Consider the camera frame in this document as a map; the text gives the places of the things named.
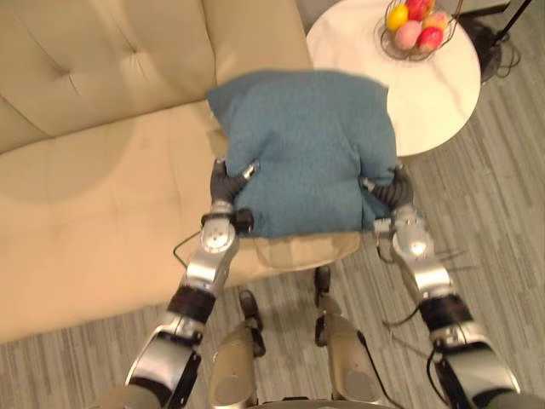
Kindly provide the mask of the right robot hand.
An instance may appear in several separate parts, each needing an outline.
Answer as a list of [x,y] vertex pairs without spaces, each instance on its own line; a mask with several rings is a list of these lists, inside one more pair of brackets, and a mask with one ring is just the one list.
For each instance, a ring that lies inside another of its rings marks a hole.
[[389,185],[377,185],[366,177],[361,179],[361,185],[390,211],[414,204],[412,180],[403,164],[393,169],[393,179]]

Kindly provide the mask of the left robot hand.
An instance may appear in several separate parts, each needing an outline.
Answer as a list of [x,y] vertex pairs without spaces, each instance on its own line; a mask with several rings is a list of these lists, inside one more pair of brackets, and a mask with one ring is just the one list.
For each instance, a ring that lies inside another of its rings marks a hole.
[[217,158],[213,163],[210,177],[209,190],[211,202],[213,204],[216,202],[225,202],[232,205],[235,198],[255,175],[258,169],[259,163],[255,161],[242,173],[236,176],[230,176],[227,172],[225,159]]

